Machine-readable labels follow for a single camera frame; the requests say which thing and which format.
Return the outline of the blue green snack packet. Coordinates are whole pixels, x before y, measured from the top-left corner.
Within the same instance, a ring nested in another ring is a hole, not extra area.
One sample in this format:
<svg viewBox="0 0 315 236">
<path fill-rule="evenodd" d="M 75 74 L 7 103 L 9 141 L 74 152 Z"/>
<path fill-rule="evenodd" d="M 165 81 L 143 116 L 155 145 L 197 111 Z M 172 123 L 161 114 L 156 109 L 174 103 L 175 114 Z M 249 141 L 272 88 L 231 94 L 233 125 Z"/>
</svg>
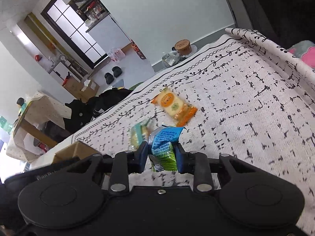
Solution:
<svg viewBox="0 0 315 236">
<path fill-rule="evenodd" d="M 154 172 L 177 171 L 175 145 L 184 127 L 162 125 L 148 138 L 148 156 Z"/>
</svg>

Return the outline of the teal yellow snack packet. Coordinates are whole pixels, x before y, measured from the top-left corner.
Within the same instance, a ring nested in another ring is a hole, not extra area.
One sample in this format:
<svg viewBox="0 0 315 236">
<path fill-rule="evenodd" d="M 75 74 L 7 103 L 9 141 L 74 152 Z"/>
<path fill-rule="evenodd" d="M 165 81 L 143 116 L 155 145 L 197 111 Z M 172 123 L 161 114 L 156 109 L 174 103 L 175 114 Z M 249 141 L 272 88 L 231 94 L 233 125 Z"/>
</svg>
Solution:
<svg viewBox="0 0 315 236">
<path fill-rule="evenodd" d="M 131 127 L 130 129 L 130 148 L 132 151 L 136 151 L 143 142 L 152 145 L 153 143 L 153 119 L 149 118 L 143 120 Z"/>
</svg>

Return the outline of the orange rice cracker packet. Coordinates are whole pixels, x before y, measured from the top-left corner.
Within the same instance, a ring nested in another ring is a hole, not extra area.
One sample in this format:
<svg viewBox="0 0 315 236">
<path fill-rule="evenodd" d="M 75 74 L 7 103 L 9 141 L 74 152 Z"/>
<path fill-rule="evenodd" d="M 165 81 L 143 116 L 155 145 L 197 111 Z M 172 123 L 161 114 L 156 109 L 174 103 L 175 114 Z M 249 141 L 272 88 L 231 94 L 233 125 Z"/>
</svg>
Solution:
<svg viewBox="0 0 315 236">
<path fill-rule="evenodd" d="M 168 87 L 156 95 L 151 103 L 160 106 L 176 121 L 177 127 L 184 127 L 197 112 L 195 106 L 185 102 Z"/>
</svg>

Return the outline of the brown cardboard box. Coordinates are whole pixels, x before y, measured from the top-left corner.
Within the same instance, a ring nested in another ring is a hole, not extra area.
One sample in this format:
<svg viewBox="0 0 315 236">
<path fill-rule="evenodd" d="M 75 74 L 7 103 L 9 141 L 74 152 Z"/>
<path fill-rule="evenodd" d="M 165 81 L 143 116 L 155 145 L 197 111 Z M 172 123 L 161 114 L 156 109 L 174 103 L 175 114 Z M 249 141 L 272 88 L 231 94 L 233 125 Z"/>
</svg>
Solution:
<svg viewBox="0 0 315 236">
<path fill-rule="evenodd" d="M 94 154 L 100 154 L 97 150 L 92 147 L 86 145 L 81 141 L 77 141 L 62 150 L 55 153 L 52 163 L 56 164 L 61 161 L 70 160 L 72 158 L 79 158 L 80 160 L 87 158 Z"/>
</svg>

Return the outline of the yellow leg round table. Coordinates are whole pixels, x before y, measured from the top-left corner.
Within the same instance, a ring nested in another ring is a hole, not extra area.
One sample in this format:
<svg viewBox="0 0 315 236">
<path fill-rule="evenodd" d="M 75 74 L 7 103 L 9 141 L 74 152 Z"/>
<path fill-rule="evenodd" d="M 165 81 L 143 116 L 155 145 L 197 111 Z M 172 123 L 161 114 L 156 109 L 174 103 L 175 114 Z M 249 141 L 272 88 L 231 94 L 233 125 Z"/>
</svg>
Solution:
<svg viewBox="0 0 315 236">
<path fill-rule="evenodd" d="M 26 113 L 29 110 L 29 108 L 32 106 L 34 102 L 30 101 L 23 113 L 19 116 L 19 119 L 17 120 L 17 124 L 13 130 L 13 137 L 15 137 L 16 133 L 18 132 L 19 128 L 22 128 L 24 131 L 26 131 L 28 134 L 39 140 L 41 143 L 45 144 L 49 148 L 55 147 L 58 142 L 51 139 L 49 136 L 45 135 L 43 132 L 38 130 L 34 125 L 29 123 L 26 119 Z"/>
</svg>

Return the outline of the dotted cream tablecloth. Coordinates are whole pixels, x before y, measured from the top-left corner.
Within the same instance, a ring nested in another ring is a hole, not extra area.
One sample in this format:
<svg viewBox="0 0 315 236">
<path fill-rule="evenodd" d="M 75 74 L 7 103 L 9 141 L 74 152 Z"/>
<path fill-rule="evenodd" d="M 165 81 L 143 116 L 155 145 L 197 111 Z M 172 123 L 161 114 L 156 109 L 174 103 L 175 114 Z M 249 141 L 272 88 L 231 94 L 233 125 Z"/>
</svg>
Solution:
<svg viewBox="0 0 315 236">
<path fill-rule="evenodd" d="M 24 112 L 20 115 L 10 136 L 6 154 L 14 159 L 33 162 L 44 151 L 35 147 L 34 137 L 21 126 L 25 120 L 35 128 L 51 121 L 55 125 L 65 129 L 64 119 L 71 117 L 71 109 L 56 99 L 42 92 L 36 92 L 28 101 Z"/>
</svg>

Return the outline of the left black slipper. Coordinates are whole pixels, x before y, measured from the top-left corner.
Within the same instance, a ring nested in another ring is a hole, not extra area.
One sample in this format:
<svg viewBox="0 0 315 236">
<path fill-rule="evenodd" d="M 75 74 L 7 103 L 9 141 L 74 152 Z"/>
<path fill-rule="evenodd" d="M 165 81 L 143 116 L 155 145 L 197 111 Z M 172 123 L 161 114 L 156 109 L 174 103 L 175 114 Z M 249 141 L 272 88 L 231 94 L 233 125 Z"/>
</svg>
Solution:
<svg viewBox="0 0 315 236">
<path fill-rule="evenodd" d="M 115 80 L 115 77 L 111 73 L 105 73 L 104 78 L 107 85 L 110 85 Z"/>
</svg>

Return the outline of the black slipper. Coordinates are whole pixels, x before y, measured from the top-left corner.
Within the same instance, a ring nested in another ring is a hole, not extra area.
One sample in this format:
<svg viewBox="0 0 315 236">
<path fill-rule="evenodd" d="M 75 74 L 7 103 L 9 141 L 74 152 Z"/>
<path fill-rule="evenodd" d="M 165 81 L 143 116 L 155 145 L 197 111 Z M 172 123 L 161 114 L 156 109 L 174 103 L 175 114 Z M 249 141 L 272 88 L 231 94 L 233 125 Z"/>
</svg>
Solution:
<svg viewBox="0 0 315 236">
<path fill-rule="evenodd" d="M 115 80 L 115 77 L 111 73 L 105 73 L 104 78 L 107 85 L 110 85 Z"/>
<path fill-rule="evenodd" d="M 122 69 L 119 66 L 115 66 L 112 68 L 113 76 L 118 78 L 122 74 Z"/>
</svg>

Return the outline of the patterned white bed cloth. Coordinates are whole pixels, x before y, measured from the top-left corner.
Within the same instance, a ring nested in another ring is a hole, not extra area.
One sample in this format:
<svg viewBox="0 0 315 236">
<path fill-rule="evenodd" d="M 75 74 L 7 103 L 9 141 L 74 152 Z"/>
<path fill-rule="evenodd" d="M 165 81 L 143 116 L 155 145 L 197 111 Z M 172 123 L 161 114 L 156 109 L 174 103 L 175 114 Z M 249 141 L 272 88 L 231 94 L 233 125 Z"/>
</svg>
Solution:
<svg viewBox="0 0 315 236">
<path fill-rule="evenodd" d="M 163 70 L 73 135 L 115 155 L 130 148 L 130 129 L 175 126 L 152 99 L 169 88 L 197 108 L 179 141 L 210 158 L 221 153 L 299 187 L 298 227 L 314 235 L 314 69 L 254 30 L 228 28 L 192 58 Z"/>
</svg>

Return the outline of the clear plastic bag of items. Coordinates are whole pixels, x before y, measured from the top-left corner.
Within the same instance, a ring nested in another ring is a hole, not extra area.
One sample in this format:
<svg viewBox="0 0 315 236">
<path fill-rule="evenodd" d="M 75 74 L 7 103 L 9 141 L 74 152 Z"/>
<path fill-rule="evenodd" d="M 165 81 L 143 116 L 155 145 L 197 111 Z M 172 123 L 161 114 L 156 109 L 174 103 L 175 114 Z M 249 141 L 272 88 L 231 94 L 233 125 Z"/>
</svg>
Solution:
<svg viewBox="0 0 315 236">
<path fill-rule="evenodd" d="M 176 65 L 181 58 L 181 55 L 177 51 L 171 51 L 162 56 L 162 63 L 166 68 L 170 68 Z"/>
</svg>

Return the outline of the red oil bottle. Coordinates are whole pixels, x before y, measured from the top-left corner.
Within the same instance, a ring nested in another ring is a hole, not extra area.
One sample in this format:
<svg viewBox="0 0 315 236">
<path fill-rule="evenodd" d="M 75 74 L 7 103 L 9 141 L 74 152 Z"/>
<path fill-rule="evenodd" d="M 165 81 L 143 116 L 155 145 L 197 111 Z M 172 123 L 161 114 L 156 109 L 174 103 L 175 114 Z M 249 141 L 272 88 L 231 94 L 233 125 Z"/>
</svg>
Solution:
<svg viewBox="0 0 315 236">
<path fill-rule="evenodd" d="M 146 57 L 144 56 L 143 52 L 139 49 L 139 47 L 137 46 L 137 44 L 131 40 L 131 47 L 133 48 L 133 50 L 137 53 L 137 55 L 142 59 L 145 60 Z"/>
</svg>

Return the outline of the brown lidded paper tub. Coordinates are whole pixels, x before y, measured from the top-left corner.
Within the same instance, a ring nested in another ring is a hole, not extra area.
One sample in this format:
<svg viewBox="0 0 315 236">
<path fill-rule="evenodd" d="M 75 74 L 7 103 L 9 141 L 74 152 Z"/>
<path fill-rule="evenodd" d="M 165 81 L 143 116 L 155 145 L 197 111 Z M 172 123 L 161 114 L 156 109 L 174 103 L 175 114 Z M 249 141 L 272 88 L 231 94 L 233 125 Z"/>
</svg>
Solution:
<svg viewBox="0 0 315 236">
<path fill-rule="evenodd" d="M 182 56 L 189 55 L 192 52 L 190 41 L 187 39 L 178 41 L 174 48 Z"/>
</svg>

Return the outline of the pink grey plush cushion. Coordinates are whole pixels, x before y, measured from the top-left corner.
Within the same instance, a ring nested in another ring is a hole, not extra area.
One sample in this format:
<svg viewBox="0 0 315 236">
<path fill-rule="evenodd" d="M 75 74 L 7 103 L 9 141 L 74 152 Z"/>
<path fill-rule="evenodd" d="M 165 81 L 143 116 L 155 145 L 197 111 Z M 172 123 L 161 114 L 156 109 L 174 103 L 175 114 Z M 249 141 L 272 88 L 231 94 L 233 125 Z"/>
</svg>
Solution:
<svg viewBox="0 0 315 236">
<path fill-rule="evenodd" d="M 315 43 L 309 40 L 300 41 L 288 49 L 288 52 L 300 58 L 309 67 L 315 67 Z"/>
</svg>

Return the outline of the hanging dark clothes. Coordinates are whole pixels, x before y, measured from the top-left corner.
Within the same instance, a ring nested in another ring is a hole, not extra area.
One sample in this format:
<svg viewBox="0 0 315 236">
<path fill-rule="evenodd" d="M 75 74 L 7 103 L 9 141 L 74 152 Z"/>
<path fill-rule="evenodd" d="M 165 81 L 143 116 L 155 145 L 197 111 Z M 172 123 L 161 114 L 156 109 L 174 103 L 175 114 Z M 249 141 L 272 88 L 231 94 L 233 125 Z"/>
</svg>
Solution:
<svg viewBox="0 0 315 236">
<path fill-rule="evenodd" d="M 242 0 L 253 29 L 289 48 L 314 42 L 314 0 Z"/>
</svg>

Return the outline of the black frame glass door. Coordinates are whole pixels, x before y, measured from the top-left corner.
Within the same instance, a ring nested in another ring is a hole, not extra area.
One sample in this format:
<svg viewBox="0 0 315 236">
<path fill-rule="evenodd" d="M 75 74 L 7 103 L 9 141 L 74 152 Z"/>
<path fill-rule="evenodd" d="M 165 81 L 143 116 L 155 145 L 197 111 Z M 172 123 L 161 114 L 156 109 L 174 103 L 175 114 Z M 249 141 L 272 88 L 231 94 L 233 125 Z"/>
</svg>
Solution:
<svg viewBox="0 0 315 236">
<path fill-rule="evenodd" d="M 63 0 L 49 1 L 41 15 L 89 68 L 94 69 L 106 57 L 103 48 L 87 32 L 88 26 Z"/>
</svg>

